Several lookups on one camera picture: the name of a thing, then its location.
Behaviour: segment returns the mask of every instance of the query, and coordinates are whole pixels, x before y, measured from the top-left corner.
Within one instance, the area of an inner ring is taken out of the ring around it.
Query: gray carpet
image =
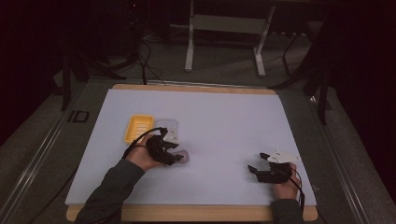
[[[198,39],[193,71],[185,73],[187,47],[183,34],[174,36],[174,40],[167,43],[148,41],[151,49],[148,65],[156,76],[160,76],[167,83],[174,81],[264,88],[287,78],[280,56],[289,41],[283,35],[270,35],[267,38],[263,54],[267,76],[264,78],[258,77],[255,71],[253,52],[249,47],[253,42],[235,45]],[[288,54],[291,70],[298,65],[308,48],[309,42],[303,36],[300,37]],[[149,55],[145,46],[141,47],[141,52],[144,58]],[[49,146],[47,158],[21,203],[16,206],[9,223],[28,223],[57,195],[66,179],[78,167],[106,90],[113,84],[120,83],[93,70],[90,72],[92,78],[86,86],[82,86],[83,92],[77,94],[79,97],[70,105],[68,111],[60,111],[61,97],[49,97],[2,145],[0,204],[5,204],[23,169],[40,148],[40,144],[46,140],[52,125],[65,118],[62,129]],[[119,72],[120,75],[128,77],[122,81],[124,83],[141,82],[139,78],[142,70],[139,64]],[[155,78],[149,69],[146,72],[148,77]],[[158,78],[155,79],[155,83],[161,84]],[[335,91],[331,89],[329,93],[332,110],[326,111],[328,125],[322,126],[316,117],[316,105],[300,91],[303,85],[302,81],[279,91],[278,94],[285,106],[291,130],[315,190],[319,212],[328,223],[394,223],[395,204],[375,172],[361,140],[337,100]],[[88,121],[67,122],[72,110],[90,112]],[[70,184],[71,181],[35,223],[69,223],[65,218],[67,207],[64,199]],[[348,194],[356,194],[358,200],[350,201]],[[363,210],[356,211],[360,205]],[[319,218],[312,223],[325,222]]]

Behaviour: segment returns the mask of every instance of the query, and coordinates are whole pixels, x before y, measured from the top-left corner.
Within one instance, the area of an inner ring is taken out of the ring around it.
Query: gray sleeve
[[[274,224],[303,224],[303,213],[293,199],[276,200],[271,204]]]
[[[145,172],[130,161],[120,160],[109,169],[101,185],[93,191],[78,213],[75,223],[120,223],[123,202]]]

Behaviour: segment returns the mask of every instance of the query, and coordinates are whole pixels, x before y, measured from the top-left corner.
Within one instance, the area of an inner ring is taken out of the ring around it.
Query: dark background
[[[97,4],[96,7],[105,3],[104,0],[93,2]],[[248,11],[249,16],[257,14],[257,17],[262,17],[262,13],[254,7],[257,1],[252,2],[251,10],[249,6],[243,7],[242,10],[240,1],[233,1],[219,7],[223,9],[218,9],[216,13],[244,16]],[[150,3],[152,18],[149,25],[164,36],[169,32],[167,24],[187,24],[189,1],[151,0]],[[332,30],[328,40],[323,40],[326,45],[334,44],[331,40],[335,36],[341,39],[341,42],[334,46],[338,51],[334,55],[331,85],[336,88],[338,97],[357,129],[376,170],[393,201],[396,201],[396,180],[393,173],[396,168],[396,132],[393,131],[396,115],[393,105],[396,83],[396,16],[392,10],[396,6],[393,2],[385,0],[351,3],[356,5],[347,13],[339,15],[338,28]],[[210,4],[213,4],[213,1],[203,0],[196,8],[207,11],[208,8],[212,8]],[[300,7],[279,7],[271,29],[295,29],[298,21],[292,15],[294,13],[301,16],[301,12],[296,9]],[[309,12],[313,18],[323,18],[323,15],[327,15],[312,9]],[[62,41],[78,34],[78,39],[74,41],[88,54],[106,59],[107,53],[124,53],[114,52],[114,49],[117,51],[117,48],[111,45],[114,40],[95,38],[103,35],[99,31],[101,25],[103,24],[99,24],[92,15],[91,1],[87,0],[71,0],[66,3],[49,0],[2,1],[0,144],[3,144],[55,91],[52,77],[62,67]],[[119,28],[122,28],[121,26],[125,26],[122,20]],[[121,38],[122,32],[113,36]]]

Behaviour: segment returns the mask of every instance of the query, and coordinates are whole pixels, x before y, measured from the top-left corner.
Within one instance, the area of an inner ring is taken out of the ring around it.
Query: person's left hand
[[[140,166],[145,172],[153,167],[163,165],[162,163],[155,161],[149,155],[147,148],[145,147],[146,142],[150,139],[152,135],[146,135],[141,143],[136,145],[135,148],[131,150],[128,156],[125,158],[127,161],[131,161],[134,164]]]

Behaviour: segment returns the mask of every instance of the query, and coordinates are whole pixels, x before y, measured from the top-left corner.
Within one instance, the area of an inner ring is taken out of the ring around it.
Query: person's right arm
[[[293,170],[296,170],[296,165],[290,164]],[[300,184],[294,171],[292,171],[291,178]],[[274,194],[276,201],[271,203],[273,212],[274,224],[303,224],[303,213],[296,201],[298,189],[291,181],[283,184],[274,184]]]

